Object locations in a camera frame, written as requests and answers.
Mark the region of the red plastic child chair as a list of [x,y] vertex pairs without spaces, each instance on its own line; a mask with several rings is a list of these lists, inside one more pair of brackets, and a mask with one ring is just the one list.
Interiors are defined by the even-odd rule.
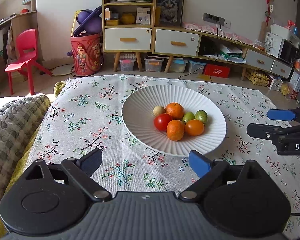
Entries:
[[45,74],[52,75],[52,72],[37,62],[38,60],[38,33],[37,29],[27,29],[17,36],[17,50],[19,59],[9,64],[5,68],[8,75],[8,85],[10,94],[13,95],[12,73],[19,72],[27,77],[30,94],[34,95],[34,84],[32,76],[32,67],[36,67]]

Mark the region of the smooth orange tomato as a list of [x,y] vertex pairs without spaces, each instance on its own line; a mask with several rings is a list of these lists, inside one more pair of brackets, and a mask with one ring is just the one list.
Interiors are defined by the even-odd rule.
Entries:
[[203,134],[205,129],[204,124],[196,119],[190,120],[185,125],[185,132],[190,136],[199,136]]

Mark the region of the textured orange mandarin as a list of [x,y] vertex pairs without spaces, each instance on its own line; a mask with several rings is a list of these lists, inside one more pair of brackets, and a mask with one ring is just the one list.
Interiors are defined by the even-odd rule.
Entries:
[[170,115],[173,119],[181,120],[185,114],[185,111],[181,104],[172,102],[166,106],[165,113]]

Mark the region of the clear storage bin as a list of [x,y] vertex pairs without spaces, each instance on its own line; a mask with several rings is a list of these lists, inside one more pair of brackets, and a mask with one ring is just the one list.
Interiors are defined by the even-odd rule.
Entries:
[[145,58],[145,71],[161,72],[164,59]]
[[135,59],[120,59],[119,63],[122,72],[131,72],[134,70]]

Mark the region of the red tomato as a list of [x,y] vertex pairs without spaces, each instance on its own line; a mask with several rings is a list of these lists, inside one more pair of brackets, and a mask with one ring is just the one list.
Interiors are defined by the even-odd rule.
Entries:
[[162,113],[155,117],[153,123],[157,130],[166,132],[168,123],[172,120],[173,119],[169,114]]

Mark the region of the white microwave oven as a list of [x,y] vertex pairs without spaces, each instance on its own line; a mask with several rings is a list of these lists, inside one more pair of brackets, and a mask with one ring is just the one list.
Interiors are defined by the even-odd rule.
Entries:
[[264,48],[267,54],[293,64],[296,60],[300,47],[300,39],[294,34],[287,40],[276,34],[267,32],[264,40]]

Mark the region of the red box under console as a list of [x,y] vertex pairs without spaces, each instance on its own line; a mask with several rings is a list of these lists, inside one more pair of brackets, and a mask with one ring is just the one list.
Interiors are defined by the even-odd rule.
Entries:
[[204,74],[209,76],[228,78],[230,74],[230,67],[208,63],[204,68]]

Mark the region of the wall power socket strip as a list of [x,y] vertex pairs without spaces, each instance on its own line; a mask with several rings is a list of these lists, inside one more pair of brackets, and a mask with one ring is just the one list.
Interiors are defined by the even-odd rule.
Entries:
[[215,24],[220,25],[221,27],[225,27],[225,28],[228,28],[228,29],[230,29],[230,27],[231,27],[231,21],[226,20],[226,19],[224,19],[222,17],[219,17],[219,16],[215,16],[215,15],[205,13],[205,12],[203,13],[203,21],[210,22],[210,23],[215,23]]

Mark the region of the low wooden tv console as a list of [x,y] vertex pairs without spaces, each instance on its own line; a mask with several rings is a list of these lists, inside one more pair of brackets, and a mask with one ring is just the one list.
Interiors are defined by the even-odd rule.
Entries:
[[170,57],[189,57],[253,68],[288,79],[290,64],[253,46],[227,38],[185,28],[155,27],[152,53]]

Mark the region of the wooden desk with shelves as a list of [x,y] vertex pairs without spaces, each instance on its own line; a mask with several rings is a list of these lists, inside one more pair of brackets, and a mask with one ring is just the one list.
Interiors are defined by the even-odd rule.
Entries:
[[3,53],[0,52],[0,84],[7,79],[4,69],[8,60],[5,47],[8,31],[12,31],[12,41],[16,42],[17,36],[23,31],[38,29],[36,9],[36,0],[0,0],[0,43],[4,45]]

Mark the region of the framed cat picture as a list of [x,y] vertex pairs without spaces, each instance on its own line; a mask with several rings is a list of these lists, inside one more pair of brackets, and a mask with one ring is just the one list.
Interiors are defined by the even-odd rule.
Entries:
[[183,18],[184,0],[157,0],[158,25],[180,27]]

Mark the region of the purple plush toy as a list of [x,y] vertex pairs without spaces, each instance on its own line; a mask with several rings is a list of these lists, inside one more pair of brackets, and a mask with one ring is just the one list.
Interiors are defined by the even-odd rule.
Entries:
[[77,37],[84,31],[88,35],[99,34],[102,32],[102,6],[94,11],[84,9],[76,11],[74,23],[72,25],[71,36]]

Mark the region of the red printed toy bucket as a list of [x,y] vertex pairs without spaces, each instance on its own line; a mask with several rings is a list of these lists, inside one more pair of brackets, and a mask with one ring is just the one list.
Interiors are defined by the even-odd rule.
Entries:
[[70,37],[70,41],[75,75],[90,76],[97,73],[102,62],[100,34],[83,33]]

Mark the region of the wooden shelf cabinet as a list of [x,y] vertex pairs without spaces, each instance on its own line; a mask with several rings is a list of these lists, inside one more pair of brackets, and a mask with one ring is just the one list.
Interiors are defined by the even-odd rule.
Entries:
[[141,54],[154,48],[156,1],[102,0],[103,51],[114,53],[114,71],[123,53],[134,53],[142,71]]

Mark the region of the green lime fruit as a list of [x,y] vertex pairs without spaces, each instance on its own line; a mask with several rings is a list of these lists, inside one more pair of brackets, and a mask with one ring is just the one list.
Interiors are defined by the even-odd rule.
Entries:
[[189,121],[191,121],[195,118],[196,117],[192,112],[187,112],[187,113],[184,114],[182,121],[183,121],[183,123],[186,124],[186,123],[188,123]]
[[207,120],[208,120],[208,115],[207,115],[206,111],[204,111],[204,110],[198,110],[195,113],[195,119],[199,120],[199,121],[201,121],[202,123],[205,124],[207,122]]

